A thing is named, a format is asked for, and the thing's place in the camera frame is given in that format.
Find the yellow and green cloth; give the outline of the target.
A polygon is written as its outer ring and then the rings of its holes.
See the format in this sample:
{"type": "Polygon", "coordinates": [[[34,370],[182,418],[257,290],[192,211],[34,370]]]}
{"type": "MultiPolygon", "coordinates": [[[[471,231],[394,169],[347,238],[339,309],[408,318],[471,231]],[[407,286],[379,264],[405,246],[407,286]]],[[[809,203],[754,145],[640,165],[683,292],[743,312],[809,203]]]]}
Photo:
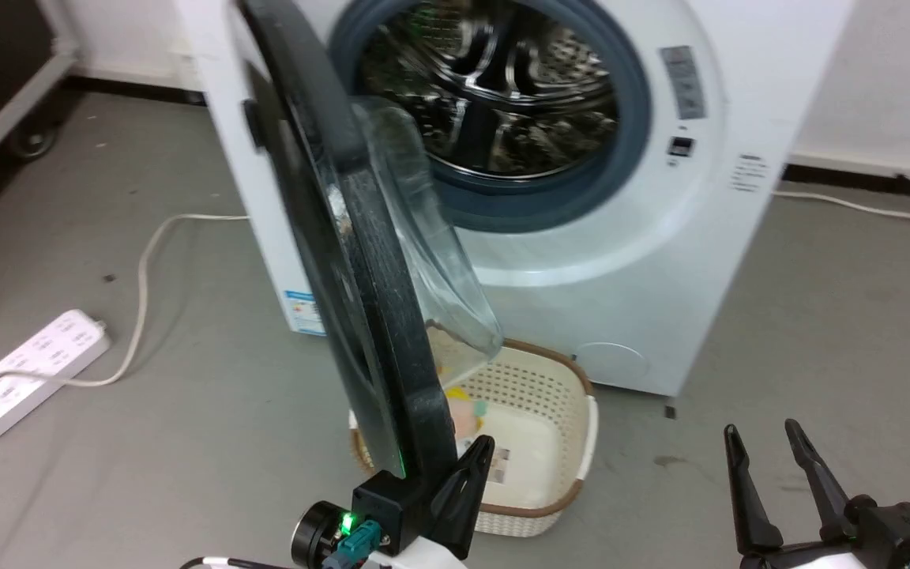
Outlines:
{"type": "Polygon", "coordinates": [[[470,397],[459,386],[452,386],[445,391],[450,415],[453,422],[455,439],[470,439],[483,429],[487,415],[487,401],[470,397]]]}

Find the white cloth in basket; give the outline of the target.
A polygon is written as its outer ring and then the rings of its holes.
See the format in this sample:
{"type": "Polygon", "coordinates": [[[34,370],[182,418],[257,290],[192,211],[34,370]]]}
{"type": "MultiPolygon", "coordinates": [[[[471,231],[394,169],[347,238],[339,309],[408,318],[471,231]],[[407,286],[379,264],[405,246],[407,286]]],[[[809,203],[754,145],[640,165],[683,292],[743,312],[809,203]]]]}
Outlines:
{"type": "MultiPolygon", "coordinates": [[[[487,403],[483,429],[496,447],[483,494],[492,507],[539,509],[555,500],[559,432],[552,422],[508,405],[487,403]]],[[[455,439],[464,454],[477,436],[455,439]]]]}

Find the black round washer door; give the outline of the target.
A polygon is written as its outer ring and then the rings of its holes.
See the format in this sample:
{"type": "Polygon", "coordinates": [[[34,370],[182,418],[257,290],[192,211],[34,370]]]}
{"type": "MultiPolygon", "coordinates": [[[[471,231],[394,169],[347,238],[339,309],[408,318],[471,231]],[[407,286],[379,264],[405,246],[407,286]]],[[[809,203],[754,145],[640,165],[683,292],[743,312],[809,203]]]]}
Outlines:
{"type": "Polygon", "coordinates": [[[439,481],[458,435],[444,389],[492,361],[501,327],[434,187],[418,123],[347,93],[293,0],[231,0],[241,108],[373,465],[439,481]]]}

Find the cream laundry basket brown rim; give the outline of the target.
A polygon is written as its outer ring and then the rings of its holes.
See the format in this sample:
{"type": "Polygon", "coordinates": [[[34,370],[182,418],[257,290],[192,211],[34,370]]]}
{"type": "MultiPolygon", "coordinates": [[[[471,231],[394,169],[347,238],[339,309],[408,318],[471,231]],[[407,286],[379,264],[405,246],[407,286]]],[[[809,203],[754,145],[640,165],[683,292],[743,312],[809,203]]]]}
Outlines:
{"type": "Polygon", "coordinates": [[[430,339],[444,391],[459,386],[470,397],[538,415],[559,432],[555,500],[539,509],[481,505],[476,530],[506,537],[535,537],[554,525],[581,493],[597,442],[595,391],[573,360],[517,340],[506,340],[494,360],[434,330],[430,339]]]}

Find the grey rectangular washer sticker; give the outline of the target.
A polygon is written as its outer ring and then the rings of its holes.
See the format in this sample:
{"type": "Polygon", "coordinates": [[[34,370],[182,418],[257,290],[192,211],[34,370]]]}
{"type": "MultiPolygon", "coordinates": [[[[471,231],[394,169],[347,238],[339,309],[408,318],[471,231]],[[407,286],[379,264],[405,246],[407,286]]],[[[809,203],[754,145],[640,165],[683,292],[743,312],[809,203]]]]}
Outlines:
{"type": "Polygon", "coordinates": [[[698,65],[690,46],[662,47],[660,57],[667,70],[675,98],[678,118],[680,120],[704,119],[707,116],[707,104],[698,65]]]}

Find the blue white energy label sticker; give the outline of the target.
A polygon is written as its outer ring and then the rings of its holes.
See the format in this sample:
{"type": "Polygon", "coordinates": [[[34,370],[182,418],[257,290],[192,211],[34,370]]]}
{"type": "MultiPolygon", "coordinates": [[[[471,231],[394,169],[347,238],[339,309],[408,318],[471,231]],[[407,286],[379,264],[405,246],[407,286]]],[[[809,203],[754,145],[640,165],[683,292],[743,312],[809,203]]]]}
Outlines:
{"type": "Polygon", "coordinates": [[[297,292],[288,289],[284,292],[286,303],[286,317],[290,329],[297,333],[325,336],[325,327],[322,324],[317,303],[310,292],[297,292]]]}

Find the white front-load washing machine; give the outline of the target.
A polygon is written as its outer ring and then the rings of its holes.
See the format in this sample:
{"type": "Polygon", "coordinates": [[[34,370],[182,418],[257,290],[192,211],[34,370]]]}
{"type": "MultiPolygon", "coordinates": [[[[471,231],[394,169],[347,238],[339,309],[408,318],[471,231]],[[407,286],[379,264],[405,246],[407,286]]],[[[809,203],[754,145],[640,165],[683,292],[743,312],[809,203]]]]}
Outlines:
{"type": "MultiPolygon", "coordinates": [[[[293,1],[344,86],[329,37],[351,0],[293,1]]],[[[597,384],[678,396],[856,1],[597,0],[635,43],[652,93],[628,183],[588,215],[528,233],[464,229],[441,201],[506,337],[573,356],[597,384]],[[678,118],[660,57],[683,44],[704,119],[678,118]]]]}

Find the white power strip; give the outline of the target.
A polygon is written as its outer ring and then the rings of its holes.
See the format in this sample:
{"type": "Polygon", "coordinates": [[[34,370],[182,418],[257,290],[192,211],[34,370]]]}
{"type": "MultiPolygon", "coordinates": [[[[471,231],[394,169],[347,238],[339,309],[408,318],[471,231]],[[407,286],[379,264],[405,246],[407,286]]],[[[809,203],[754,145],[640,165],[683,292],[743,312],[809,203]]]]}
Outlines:
{"type": "Polygon", "coordinates": [[[0,360],[0,436],[55,395],[108,349],[104,324],[83,311],[62,313],[0,360]]]}

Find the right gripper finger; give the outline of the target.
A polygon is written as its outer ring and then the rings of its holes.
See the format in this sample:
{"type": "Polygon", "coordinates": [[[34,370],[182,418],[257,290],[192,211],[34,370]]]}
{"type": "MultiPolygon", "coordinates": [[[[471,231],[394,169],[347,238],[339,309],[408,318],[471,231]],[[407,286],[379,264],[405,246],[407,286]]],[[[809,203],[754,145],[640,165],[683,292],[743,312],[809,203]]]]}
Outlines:
{"type": "Polygon", "coordinates": [[[850,541],[853,538],[853,525],[844,513],[848,505],[848,494],[815,449],[802,425],[797,420],[788,418],[784,422],[784,429],[795,463],[807,477],[821,522],[821,541],[824,544],[850,541]]]}
{"type": "Polygon", "coordinates": [[[736,548],[741,555],[774,553],[784,546],[780,530],[766,514],[749,472],[749,454],[734,424],[723,431],[736,548]]]}

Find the grey rubber door gasket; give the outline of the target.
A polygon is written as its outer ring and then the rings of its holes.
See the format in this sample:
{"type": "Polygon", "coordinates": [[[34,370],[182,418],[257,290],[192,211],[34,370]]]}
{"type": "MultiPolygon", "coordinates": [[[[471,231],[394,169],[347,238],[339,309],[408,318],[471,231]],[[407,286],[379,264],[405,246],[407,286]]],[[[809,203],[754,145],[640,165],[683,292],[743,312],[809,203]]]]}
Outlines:
{"type": "MultiPolygon", "coordinates": [[[[572,28],[602,58],[616,93],[620,126],[614,140],[584,163],[516,183],[460,173],[427,154],[434,186],[455,224],[480,232],[538,232],[588,215],[628,183],[652,130],[652,93],[639,51],[606,7],[597,0],[515,1],[572,28]]],[[[359,58],[380,23],[417,2],[351,0],[340,11],[329,53],[344,86],[358,95],[381,97],[359,86],[359,58]]]]}

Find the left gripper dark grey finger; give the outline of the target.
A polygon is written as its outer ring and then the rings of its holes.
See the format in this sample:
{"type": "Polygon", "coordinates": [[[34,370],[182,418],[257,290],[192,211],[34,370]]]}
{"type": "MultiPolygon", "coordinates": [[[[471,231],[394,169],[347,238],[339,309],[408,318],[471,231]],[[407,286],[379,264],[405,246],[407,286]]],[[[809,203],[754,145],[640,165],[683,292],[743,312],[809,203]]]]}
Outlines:
{"type": "Polygon", "coordinates": [[[430,501],[432,522],[427,539],[447,548],[459,561],[466,560],[470,552],[495,447],[494,437],[477,436],[430,501]]]}

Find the stainless steel washer drum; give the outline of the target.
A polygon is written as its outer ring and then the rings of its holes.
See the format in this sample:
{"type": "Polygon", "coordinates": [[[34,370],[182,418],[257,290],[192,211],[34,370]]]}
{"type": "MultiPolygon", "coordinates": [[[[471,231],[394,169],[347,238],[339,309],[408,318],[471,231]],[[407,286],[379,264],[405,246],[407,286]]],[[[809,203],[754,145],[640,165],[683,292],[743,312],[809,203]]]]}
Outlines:
{"type": "Polygon", "coordinates": [[[515,0],[419,0],[377,26],[358,79],[412,116],[434,162],[480,178],[566,171],[620,127],[602,58],[515,0]]]}

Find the black caster wheel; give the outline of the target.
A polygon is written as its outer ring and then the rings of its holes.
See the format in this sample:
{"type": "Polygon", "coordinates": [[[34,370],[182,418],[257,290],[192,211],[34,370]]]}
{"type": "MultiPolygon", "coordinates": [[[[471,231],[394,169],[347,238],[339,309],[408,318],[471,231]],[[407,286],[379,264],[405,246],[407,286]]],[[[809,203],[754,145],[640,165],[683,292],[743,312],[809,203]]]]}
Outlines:
{"type": "Polygon", "coordinates": [[[25,163],[38,160],[54,148],[61,126],[61,119],[25,119],[8,134],[5,148],[25,163]]]}

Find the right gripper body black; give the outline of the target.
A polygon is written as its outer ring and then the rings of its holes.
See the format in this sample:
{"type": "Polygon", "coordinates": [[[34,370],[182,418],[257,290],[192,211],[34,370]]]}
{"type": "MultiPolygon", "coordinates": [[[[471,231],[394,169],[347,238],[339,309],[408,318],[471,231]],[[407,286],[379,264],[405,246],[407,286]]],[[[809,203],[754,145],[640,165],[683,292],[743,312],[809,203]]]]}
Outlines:
{"type": "Polygon", "coordinates": [[[739,569],[910,569],[910,502],[821,499],[820,541],[786,545],[758,498],[738,499],[739,569]]]}

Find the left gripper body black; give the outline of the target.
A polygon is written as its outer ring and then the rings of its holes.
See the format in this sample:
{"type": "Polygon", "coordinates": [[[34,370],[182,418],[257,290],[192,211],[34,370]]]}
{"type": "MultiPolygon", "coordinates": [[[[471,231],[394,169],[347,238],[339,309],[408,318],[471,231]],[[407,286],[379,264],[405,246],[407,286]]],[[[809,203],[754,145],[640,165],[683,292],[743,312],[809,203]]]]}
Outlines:
{"type": "Polygon", "coordinates": [[[396,556],[432,526],[431,490],[429,477],[400,478],[383,470],[353,490],[351,511],[378,523],[382,539],[389,540],[379,550],[396,556]]]}

